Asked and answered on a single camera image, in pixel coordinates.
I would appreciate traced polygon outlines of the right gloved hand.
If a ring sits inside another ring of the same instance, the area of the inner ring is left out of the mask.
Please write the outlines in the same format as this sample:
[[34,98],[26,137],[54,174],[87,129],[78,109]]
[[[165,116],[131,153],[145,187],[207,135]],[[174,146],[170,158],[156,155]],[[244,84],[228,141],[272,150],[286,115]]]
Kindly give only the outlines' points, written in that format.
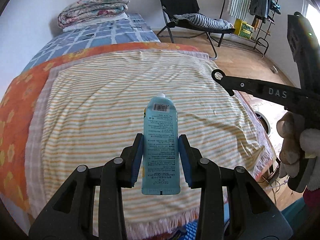
[[303,178],[298,182],[296,192],[305,189],[313,192],[319,190],[319,130],[305,128],[303,116],[287,112],[277,122],[277,132],[283,138],[279,154],[279,177],[298,177],[302,171],[302,161],[313,160],[310,168],[303,171]]

